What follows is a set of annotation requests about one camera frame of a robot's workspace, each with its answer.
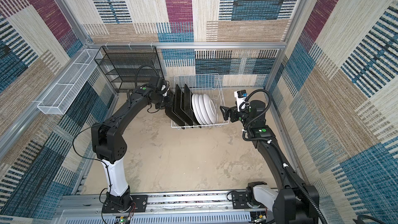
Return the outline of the floral square plate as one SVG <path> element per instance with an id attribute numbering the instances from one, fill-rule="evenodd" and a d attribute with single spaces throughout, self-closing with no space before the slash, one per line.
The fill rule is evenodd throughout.
<path id="1" fill-rule="evenodd" d="M 192 126 L 193 125 L 193 120 L 190 118 L 190 116 L 186 112 L 186 107 L 185 107 L 185 96 L 186 94 L 182 90 L 182 88 L 179 85 L 175 86 L 175 112 L 179 116 L 180 119 L 184 121 L 185 126 Z"/>

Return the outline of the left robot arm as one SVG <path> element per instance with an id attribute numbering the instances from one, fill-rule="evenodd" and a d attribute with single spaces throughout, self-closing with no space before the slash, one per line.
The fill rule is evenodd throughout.
<path id="1" fill-rule="evenodd" d="M 105 205 L 113 205 L 120 212 L 131 204 L 130 187 L 125 178 L 123 158 L 127 143 L 123 138 L 127 126 L 147 105 L 162 104 L 169 86 L 146 84 L 130 90 L 126 102 L 102 124 L 91 128 L 92 149 L 102 162 L 108 183 Z"/>

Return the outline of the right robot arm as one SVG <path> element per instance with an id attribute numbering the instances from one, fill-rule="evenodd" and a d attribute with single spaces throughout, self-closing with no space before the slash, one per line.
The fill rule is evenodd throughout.
<path id="1" fill-rule="evenodd" d="M 266 124 L 266 104 L 254 100 L 245 110 L 238 106 L 221 106 L 224 120 L 243 124 L 243 140 L 253 143 L 267 163 L 277 185 L 277 192 L 264 182 L 249 183 L 246 188 L 248 205 L 264 205 L 273 217 L 270 224 L 326 223 L 319 207 L 319 192 L 307 185 L 293 169 L 282 152 L 276 135 Z"/>

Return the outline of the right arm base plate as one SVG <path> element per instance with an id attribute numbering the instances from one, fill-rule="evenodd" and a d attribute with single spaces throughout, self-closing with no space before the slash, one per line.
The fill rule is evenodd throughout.
<path id="1" fill-rule="evenodd" d="M 258 208 L 252 193 L 232 190 L 227 194 L 227 199 L 232 202 L 234 209 Z"/>

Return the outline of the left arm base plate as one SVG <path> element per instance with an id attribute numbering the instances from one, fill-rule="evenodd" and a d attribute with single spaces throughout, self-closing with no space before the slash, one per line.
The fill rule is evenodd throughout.
<path id="1" fill-rule="evenodd" d="M 147 195 L 130 195 L 129 197 L 107 197 L 102 207 L 104 214 L 143 213 L 147 207 Z"/>

